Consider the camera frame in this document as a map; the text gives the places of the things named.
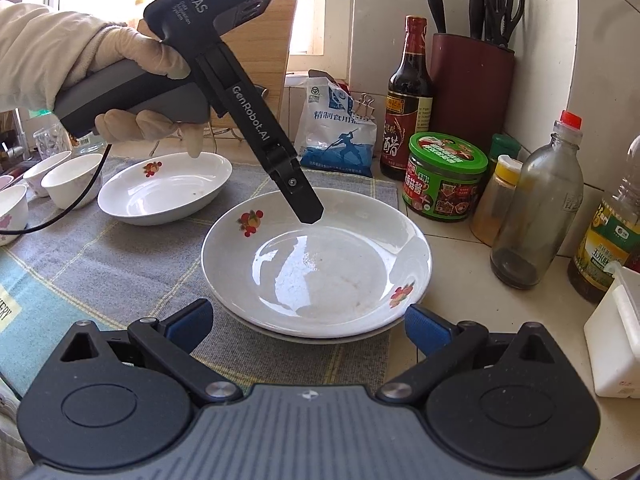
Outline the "left gloved hand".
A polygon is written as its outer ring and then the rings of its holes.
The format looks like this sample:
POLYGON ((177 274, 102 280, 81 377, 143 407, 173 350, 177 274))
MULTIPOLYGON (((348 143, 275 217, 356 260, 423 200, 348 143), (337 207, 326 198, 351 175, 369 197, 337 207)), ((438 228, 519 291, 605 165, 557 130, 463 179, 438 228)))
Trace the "left gloved hand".
POLYGON ((135 29, 43 4, 1 3, 1 109, 54 109, 58 92, 118 61, 173 80, 190 68, 173 48, 135 29))

